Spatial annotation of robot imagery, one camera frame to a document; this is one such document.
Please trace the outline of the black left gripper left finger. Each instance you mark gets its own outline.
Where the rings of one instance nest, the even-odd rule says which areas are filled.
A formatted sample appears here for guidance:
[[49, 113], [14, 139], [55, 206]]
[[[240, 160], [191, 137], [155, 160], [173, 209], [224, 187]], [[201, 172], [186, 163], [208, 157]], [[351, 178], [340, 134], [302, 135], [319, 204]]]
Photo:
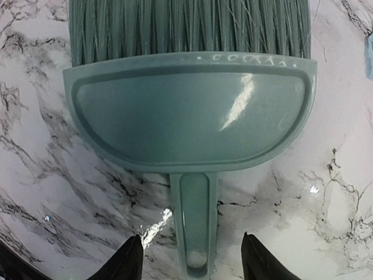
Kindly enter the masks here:
[[140, 236], [131, 236], [89, 280], [141, 280], [143, 246]]

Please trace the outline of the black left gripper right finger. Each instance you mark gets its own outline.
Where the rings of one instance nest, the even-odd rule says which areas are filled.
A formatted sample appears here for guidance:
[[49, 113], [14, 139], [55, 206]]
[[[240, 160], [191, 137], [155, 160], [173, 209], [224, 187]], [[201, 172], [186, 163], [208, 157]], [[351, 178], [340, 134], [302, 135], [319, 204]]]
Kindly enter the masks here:
[[245, 280], [299, 280], [260, 241], [244, 234]]

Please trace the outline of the green hand brush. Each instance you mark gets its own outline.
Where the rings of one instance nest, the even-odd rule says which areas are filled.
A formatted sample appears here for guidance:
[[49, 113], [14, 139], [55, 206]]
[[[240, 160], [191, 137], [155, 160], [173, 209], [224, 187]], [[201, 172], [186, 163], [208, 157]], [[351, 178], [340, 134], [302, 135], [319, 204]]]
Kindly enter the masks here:
[[69, 1], [66, 103], [102, 157], [170, 178], [184, 278], [209, 279], [220, 172], [284, 151], [315, 97], [308, 1]]

